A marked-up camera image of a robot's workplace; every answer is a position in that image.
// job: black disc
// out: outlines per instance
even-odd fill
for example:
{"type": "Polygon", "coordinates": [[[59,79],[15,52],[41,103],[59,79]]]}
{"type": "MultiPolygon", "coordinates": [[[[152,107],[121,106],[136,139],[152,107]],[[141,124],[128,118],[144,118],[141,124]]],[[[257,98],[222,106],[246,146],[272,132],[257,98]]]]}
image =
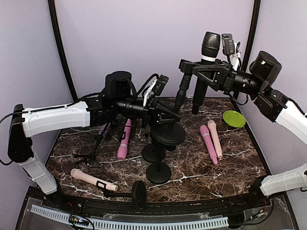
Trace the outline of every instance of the black disc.
{"type": "MultiPolygon", "coordinates": [[[[142,156],[143,159],[149,163],[155,163],[156,162],[156,155],[152,151],[152,144],[145,145],[142,149],[142,156]]],[[[161,151],[162,161],[165,157],[165,149],[162,149],[161,151]]]]}
{"type": "Polygon", "coordinates": [[[133,183],[131,196],[132,196],[133,205],[137,209],[142,210],[146,207],[147,192],[146,192],[146,186],[143,181],[136,181],[133,183]]]}
{"type": "Polygon", "coordinates": [[[146,170],[147,179],[153,184],[164,184],[171,179],[172,172],[169,166],[161,163],[161,172],[157,172],[157,164],[149,165],[146,170]]]}
{"type": "Polygon", "coordinates": [[[173,128],[168,124],[152,126],[151,134],[159,143],[169,146],[180,145],[186,139],[186,131],[178,123],[173,128]]]}

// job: microphone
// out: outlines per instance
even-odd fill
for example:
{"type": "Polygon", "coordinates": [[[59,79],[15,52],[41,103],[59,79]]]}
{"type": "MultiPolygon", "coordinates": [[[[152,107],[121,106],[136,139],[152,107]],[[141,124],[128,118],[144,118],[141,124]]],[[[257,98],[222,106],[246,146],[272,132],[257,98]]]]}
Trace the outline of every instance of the microphone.
{"type": "Polygon", "coordinates": [[[72,169],[71,170],[71,176],[73,178],[75,178],[76,180],[82,180],[85,181],[87,183],[93,184],[97,187],[101,187],[110,191],[117,191],[118,190],[118,186],[115,184],[112,184],[108,181],[104,181],[104,180],[100,180],[96,177],[93,177],[89,174],[86,174],[84,172],[82,172],[80,169],[72,169]]]}
{"type": "Polygon", "coordinates": [[[131,120],[128,119],[125,124],[125,129],[123,132],[123,137],[122,137],[119,149],[117,151],[117,158],[119,160],[124,160],[127,156],[130,131],[131,131],[131,120]]]}
{"type": "Polygon", "coordinates": [[[208,152],[209,152],[209,155],[210,155],[210,158],[213,164],[218,165],[216,152],[214,150],[214,146],[210,138],[209,129],[206,126],[201,126],[201,135],[203,139],[205,140],[205,143],[206,143],[206,146],[207,146],[207,149],[208,149],[208,152]]]}
{"type": "MultiPolygon", "coordinates": [[[[220,50],[221,36],[212,32],[206,32],[205,37],[203,38],[202,47],[201,47],[201,64],[202,65],[213,65],[217,54],[220,50]]],[[[214,73],[208,72],[211,74],[211,79],[213,78],[214,73]]],[[[197,78],[194,96],[193,96],[193,107],[192,113],[198,114],[199,107],[203,104],[203,99],[205,98],[208,85],[202,81],[200,78],[197,78]]]]}
{"type": "Polygon", "coordinates": [[[215,147],[215,152],[218,158],[222,158],[222,147],[221,147],[221,143],[219,140],[219,136],[217,135],[217,131],[216,131],[216,123],[213,120],[208,121],[208,128],[211,132],[211,137],[214,143],[214,147],[215,147]]]}

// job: lavender wall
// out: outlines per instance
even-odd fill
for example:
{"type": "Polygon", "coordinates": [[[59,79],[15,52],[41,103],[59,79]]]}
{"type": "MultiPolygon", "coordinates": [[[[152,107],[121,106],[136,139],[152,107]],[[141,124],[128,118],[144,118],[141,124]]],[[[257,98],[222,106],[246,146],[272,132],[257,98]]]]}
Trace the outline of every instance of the lavender wall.
{"type": "MultiPolygon", "coordinates": [[[[0,117],[16,104],[42,107],[71,96],[60,64],[46,0],[0,1],[0,117]]],[[[10,120],[0,125],[0,158],[8,162],[10,120]]],[[[45,161],[57,132],[39,135],[34,147],[45,161]]],[[[20,166],[0,165],[0,229],[15,229],[30,179],[20,166]]]]}
{"type": "MultiPolygon", "coordinates": [[[[283,65],[273,87],[298,102],[307,111],[307,2],[262,1],[251,60],[260,50],[276,57],[283,65]]],[[[281,173],[307,162],[307,147],[286,129],[271,123],[253,103],[242,107],[272,173],[281,173]]],[[[288,193],[300,226],[307,229],[307,195],[299,190],[288,193]]]]}
{"type": "MultiPolygon", "coordinates": [[[[116,70],[130,71],[137,88],[151,74],[165,74],[170,81],[163,96],[175,96],[182,78],[179,61],[200,59],[206,31],[232,33],[244,52],[252,7],[253,0],[57,1],[79,96],[100,91],[105,75],[116,70]]],[[[221,95],[211,89],[207,94],[221,95]]]]}

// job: green plate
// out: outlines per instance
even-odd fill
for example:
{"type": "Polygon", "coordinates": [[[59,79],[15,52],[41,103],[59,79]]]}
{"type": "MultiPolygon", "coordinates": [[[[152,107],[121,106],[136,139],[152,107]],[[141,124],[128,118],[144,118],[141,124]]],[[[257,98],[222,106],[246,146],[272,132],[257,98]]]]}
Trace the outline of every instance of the green plate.
{"type": "Polygon", "coordinates": [[[232,127],[241,128],[245,125],[246,120],[241,113],[229,110],[223,114],[224,121],[232,127]]]}

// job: marble tabletop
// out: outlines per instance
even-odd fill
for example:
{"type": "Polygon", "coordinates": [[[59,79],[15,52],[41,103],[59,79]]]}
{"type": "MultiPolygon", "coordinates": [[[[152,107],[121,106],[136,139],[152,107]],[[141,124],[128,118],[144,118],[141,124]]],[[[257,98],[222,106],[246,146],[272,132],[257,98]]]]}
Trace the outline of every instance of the marble tabletop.
{"type": "MultiPolygon", "coordinates": [[[[173,98],[161,99],[173,105],[173,98]]],[[[215,197],[227,197],[248,192],[248,187],[258,176],[265,175],[258,153],[243,128],[232,128],[223,121],[223,113],[235,110],[228,98],[205,98],[198,115],[191,113],[192,99],[181,107],[180,124],[187,137],[175,151],[166,151],[164,162],[170,166],[171,179],[163,185],[150,183],[146,169],[150,165],[142,159],[142,148],[151,142],[149,128],[142,129],[141,123],[132,123],[127,158],[117,159],[120,127],[111,128],[109,138],[103,140],[97,150],[97,160],[112,175],[110,180],[100,168],[78,167],[85,173],[118,185],[118,192],[131,192],[136,180],[143,180],[147,187],[148,202],[195,201],[215,197]],[[200,135],[200,126],[209,120],[217,124],[217,131],[223,149],[219,165],[213,165],[200,135]]],[[[70,172],[76,168],[73,154],[88,154],[95,145],[95,136],[100,127],[64,129],[47,161],[47,168],[59,180],[64,193],[96,199],[127,200],[127,198],[105,198],[95,186],[75,180],[70,172]]]]}

